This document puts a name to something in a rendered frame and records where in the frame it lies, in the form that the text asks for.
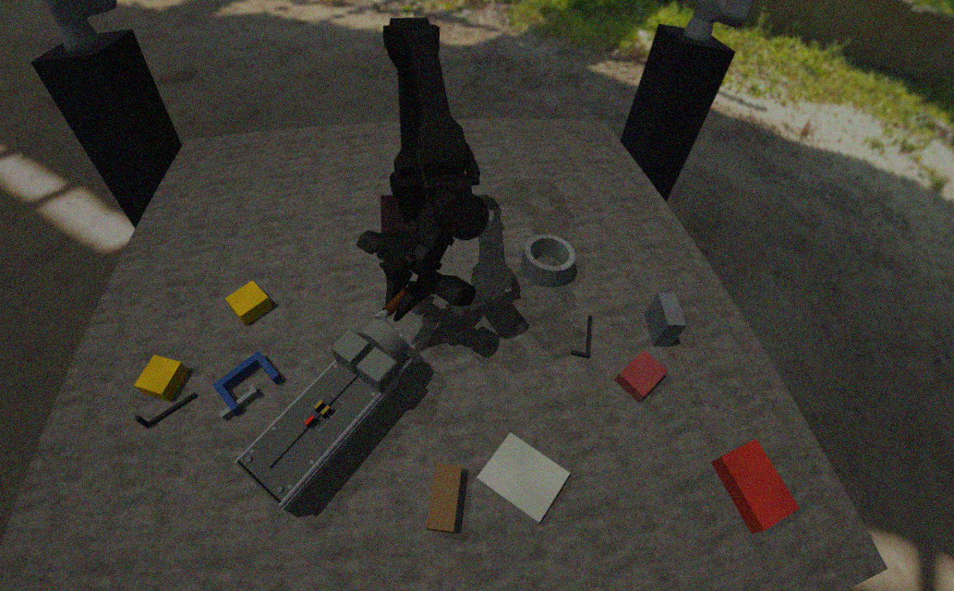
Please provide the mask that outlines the yellow block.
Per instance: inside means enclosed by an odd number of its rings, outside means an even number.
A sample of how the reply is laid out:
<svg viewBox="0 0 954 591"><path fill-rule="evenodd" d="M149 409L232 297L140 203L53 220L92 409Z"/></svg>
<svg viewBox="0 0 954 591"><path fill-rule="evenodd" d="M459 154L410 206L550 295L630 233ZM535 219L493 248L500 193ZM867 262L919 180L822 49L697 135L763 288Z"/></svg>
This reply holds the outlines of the yellow block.
<svg viewBox="0 0 954 591"><path fill-rule="evenodd" d="M255 318L265 314L272 306L269 297L265 295L254 281L250 281L242 289L236 290L225 298L225 302L242 320L245 327Z"/></svg>
<svg viewBox="0 0 954 591"><path fill-rule="evenodd" d="M182 362L153 355L134 386L140 392L171 402L187 373Z"/></svg>

